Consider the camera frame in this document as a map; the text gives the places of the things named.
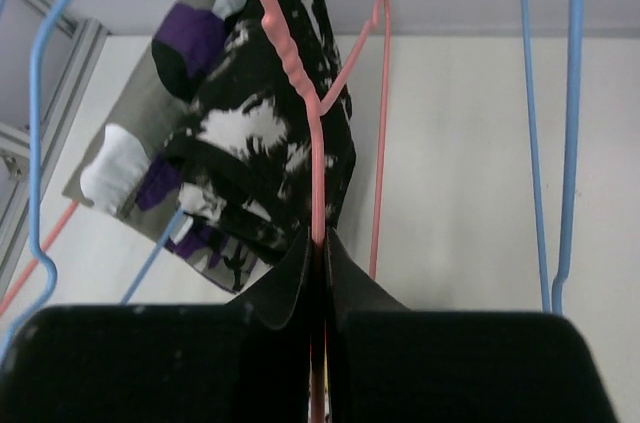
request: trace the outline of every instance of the purple fabric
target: purple fabric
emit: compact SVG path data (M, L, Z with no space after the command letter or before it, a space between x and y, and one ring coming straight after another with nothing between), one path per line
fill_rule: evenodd
M180 188L181 182L180 172L161 156L157 157L144 175L136 205L142 211L150 210L162 203L171 191Z
M205 226L198 230L190 228L187 234L178 243L167 240L164 247L171 253L175 253L182 259L190 258L196 251L209 246L209 238L213 229Z
M208 10L176 3L165 17L154 39L173 48L184 58L187 75L209 74L222 52L227 32L224 21Z
M167 195L180 187L180 172L162 157L157 157L149 167L136 196L136 205L141 211L147 211L162 204ZM191 257L196 251L208 247L213 228L205 226L198 230L191 228L179 242L167 241L165 248L183 259ZM218 261L209 261L209 268Z

